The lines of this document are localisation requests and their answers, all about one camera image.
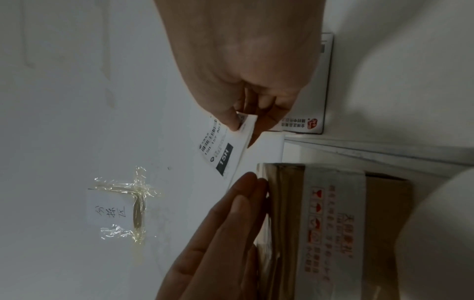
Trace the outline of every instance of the person's right hand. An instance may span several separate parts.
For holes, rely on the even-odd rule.
[[[289,112],[320,49],[325,0],[155,0],[193,97],[231,130],[259,116],[251,144]]]

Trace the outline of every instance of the handwritten sign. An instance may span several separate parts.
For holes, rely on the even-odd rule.
[[[133,204],[131,195],[87,190],[87,223],[105,228],[120,226],[124,230],[133,230]]]

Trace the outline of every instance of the red fragile symbol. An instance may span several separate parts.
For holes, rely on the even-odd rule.
[[[317,119],[312,119],[308,121],[308,129],[313,129],[317,125]]]

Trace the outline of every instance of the white box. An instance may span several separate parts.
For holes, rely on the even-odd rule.
[[[323,132],[333,39],[332,33],[321,34],[321,54],[310,83],[301,90],[291,111],[270,131]]]

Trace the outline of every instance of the fingernail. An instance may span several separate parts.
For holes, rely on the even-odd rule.
[[[232,202],[231,214],[241,213],[244,210],[245,201],[247,201],[246,197],[242,195],[236,196]]]

